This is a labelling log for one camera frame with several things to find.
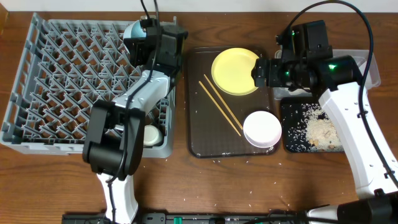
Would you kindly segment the light blue bowl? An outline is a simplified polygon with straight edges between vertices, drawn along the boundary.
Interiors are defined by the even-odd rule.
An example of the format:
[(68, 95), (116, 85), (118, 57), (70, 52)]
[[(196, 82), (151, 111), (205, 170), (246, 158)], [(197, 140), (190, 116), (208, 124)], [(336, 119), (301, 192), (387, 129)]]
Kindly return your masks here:
[(123, 34), (124, 42), (137, 42), (146, 39), (146, 33), (141, 27), (140, 21), (135, 21), (128, 25)]

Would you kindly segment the pink bowl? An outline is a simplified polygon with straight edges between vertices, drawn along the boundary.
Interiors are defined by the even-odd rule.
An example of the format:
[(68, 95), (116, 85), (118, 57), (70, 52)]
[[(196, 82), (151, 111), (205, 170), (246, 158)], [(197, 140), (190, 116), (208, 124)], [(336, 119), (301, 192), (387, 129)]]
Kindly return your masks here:
[(277, 144), (282, 135), (282, 126), (276, 116), (267, 111), (255, 111), (244, 120), (243, 134), (253, 146), (267, 148)]

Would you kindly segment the white cup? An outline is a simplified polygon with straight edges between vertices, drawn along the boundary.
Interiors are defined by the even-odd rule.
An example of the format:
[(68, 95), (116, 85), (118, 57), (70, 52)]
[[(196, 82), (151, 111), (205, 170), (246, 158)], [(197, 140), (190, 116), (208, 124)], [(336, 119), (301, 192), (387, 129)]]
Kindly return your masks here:
[(145, 147), (160, 146), (163, 143), (164, 135), (160, 129), (153, 125), (144, 127), (144, 145)]

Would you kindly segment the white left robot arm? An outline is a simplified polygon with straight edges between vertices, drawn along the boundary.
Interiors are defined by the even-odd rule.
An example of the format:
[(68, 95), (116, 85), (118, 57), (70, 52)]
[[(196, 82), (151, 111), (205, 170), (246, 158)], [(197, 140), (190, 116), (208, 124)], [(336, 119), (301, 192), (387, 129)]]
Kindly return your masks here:
[(140, 78), (123, 95), (91, 108), (82, 157), (104, 188), (108, 223), (132, 223), (136, 216), (133, 175), (143, 155), (146, 116), (177, 85), (187, 37), (177, 21), (158, 17), (129, 25), (123, 43)]

